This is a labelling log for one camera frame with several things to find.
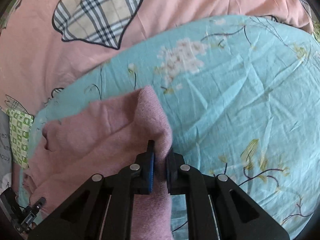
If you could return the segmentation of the pink knitted sweater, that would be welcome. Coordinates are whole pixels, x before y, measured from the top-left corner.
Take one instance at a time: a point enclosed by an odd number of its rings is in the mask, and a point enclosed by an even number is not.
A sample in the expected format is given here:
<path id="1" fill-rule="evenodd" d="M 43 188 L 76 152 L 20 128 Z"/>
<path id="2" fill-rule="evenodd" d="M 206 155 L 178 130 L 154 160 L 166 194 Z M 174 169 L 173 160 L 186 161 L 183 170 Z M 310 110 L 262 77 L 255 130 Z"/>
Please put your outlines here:
<path id="1" fill-rule="evenodd" d="M 52 213 L 92 175 L 110 176 L 131 165 L 149 140 L 155 142 L 155 182 L 150 195 L 135 197 L 131 237 L 172 239 L 164 167 L 172 131 L 149 86 L 48 122 L 24 172 L 30 203 L 44 197 L 44 213 Z"/>

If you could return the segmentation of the green white checkered pillow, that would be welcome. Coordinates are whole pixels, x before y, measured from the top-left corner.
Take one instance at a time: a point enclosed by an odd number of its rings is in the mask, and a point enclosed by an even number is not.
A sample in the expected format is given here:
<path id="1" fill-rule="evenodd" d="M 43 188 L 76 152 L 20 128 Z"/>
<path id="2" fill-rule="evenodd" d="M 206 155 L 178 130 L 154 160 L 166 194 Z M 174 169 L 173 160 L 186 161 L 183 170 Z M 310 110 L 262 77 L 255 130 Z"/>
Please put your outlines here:
<path id="1" fill-rule="evenodd" d="M 28 168 L 28 142 L 34 117 L 15 109 L 7 110 L 9 116 L 10 145 L 13 161 Z"/>

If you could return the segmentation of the pink quilt with plaid hearts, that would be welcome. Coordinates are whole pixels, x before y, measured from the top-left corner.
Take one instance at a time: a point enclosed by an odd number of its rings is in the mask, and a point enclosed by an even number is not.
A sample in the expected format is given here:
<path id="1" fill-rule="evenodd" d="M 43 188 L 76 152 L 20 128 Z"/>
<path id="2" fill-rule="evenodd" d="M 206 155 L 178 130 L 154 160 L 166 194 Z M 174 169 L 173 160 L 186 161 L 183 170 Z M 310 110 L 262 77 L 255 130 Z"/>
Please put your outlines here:
<path id="1" fill-rule="evenodd" d="M 36 114 L 119 51 L 215 15 L 265 17 L 313 32 L 306 0 L 13 0 L 1 17 L 1 110 Z"/>

